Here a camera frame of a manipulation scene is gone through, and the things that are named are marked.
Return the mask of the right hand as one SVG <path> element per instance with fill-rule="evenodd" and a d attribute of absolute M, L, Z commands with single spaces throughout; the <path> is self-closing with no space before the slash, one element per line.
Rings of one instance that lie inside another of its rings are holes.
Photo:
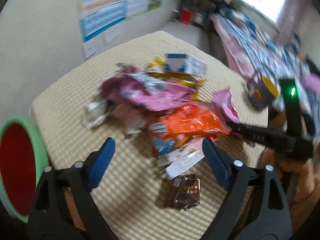
<path fill-rule="evenodd" d="M 275 172 L 282 178 L 285 172 L 298 175 L 295 192 L 289 201 L 292 232 L 295 233 L 310 216 L 319 201 L 319 150 L 306 162 L 276 159 L 276 152 L 265 148 L 260 155 L 260 167 L 272 165 Z"/>

